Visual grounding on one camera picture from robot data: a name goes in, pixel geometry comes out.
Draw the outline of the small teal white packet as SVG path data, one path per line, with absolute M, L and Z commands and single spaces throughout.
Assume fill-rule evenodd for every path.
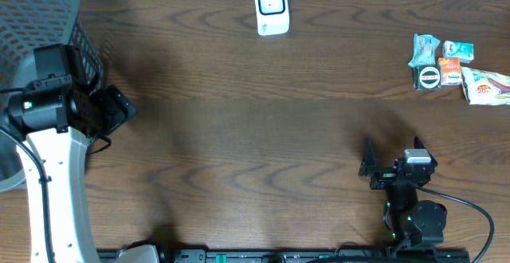
M 444 41 L 443 57 L 456 57 L 461 63 L 469 64 L 474 59 L 474 45 L 459 41 Z

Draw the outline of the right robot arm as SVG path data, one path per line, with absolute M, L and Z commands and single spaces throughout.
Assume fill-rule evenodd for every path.
M 372 190 L 386 192 L 383 221 L 395 240 L 386 247 L 389 257 L 415 250 L 433 253 L 444 241 L 447 209 L 434 201 L 419 200 L 417 193 L 431 180 L 436 166 L 436 159 L 418 137 L 390 167 L 377 163 L 371 142 L 365 141 L 359 176 L 370 179 Z

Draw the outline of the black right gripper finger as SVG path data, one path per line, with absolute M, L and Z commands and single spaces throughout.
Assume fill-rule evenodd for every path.
M 359 176 L 372 176 L 377 167 L 374 149 L 369 139 L 365 139 L 363 145 L 363 158 L 359 168 Z
M 418 136 L 414 137 L 414 148 L 424 148 L 426 149 L 424 143 L 421 141 L 421 139 Z M 431 165 L 437 166 L 437 160 L 431 155 L 432 161 Z

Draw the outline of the orange snack packet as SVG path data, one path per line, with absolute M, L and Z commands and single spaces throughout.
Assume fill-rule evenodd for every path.
M 454 86 L 462 83 L 461 65 L 457 57 L 439 57 L 437 65 L 441 70 L 442 86 Z

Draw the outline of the green snack packet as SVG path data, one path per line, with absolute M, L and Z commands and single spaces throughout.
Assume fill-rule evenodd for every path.
M 411 68 L 435 64 L 435 52 L 440 40 L 430 34 L 414 35 L 413 56 L 408 63 Z

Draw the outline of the white blue snack bag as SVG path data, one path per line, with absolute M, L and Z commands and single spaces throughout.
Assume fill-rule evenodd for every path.
M 469 104 L 509 105 L 509 76 L 468 67 L 462 67 L 461 74 Z

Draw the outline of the round white red lid cup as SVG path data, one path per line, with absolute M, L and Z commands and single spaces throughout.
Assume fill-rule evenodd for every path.
M 414 90 L 430 91 L 441 88 L 441 71 L 436 65 L 422 65 L 413 68 Z

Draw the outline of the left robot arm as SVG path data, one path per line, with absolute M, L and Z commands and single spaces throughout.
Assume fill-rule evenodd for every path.
M 104 262 L 89 221 L 84 165 L 92 137 L 69 125 L 30 129 L 17 152 L 29 199 L 33 262 Z

